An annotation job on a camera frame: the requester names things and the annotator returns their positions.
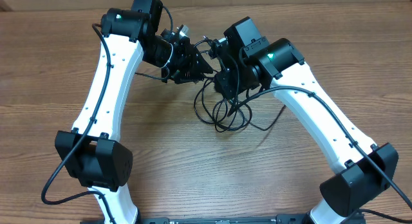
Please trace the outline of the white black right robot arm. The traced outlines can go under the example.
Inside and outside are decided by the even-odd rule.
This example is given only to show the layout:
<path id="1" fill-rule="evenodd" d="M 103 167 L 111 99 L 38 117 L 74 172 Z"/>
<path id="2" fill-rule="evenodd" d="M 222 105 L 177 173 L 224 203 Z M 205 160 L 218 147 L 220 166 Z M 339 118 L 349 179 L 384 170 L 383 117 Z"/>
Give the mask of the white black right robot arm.
<path id="1" fill-rule="evenodd" d="M 339 109 L 314 77 L 302 53 L 285 38 L 269 42 L 245 17 L 211 43 L 211 57 L 222 61 L 215 88 L 233 102 L 255 89 L 271 93 L 298 118 L 320 147 L 333 176 L 320 184 L 321 201 L 305 223 L 342 223 L 391 188 L 398 153 L 391 144 L 377 145 Z"/>

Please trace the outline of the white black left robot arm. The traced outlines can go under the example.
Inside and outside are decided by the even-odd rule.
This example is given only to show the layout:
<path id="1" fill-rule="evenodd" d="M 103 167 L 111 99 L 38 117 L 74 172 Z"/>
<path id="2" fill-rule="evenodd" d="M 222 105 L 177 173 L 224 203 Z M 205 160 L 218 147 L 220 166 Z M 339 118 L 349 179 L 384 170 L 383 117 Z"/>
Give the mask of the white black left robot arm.
<path id="1" fill-rule="evenodd" d="M 187 30 L 158 31 L 161 0 L 134 0 L 112 8 L 93 25 L 100 43 L 97 70 L 84 107 L 70 131 L 59 131 L 60 167 L 96 197 L 104 223 L 139 223 L 127 186 L 132 152 L 120 143 L 120 126 L 131 82 L 142 62 L 161 71 L 160 80 L 198 82 L 213 72 L 191 44 Z"/>

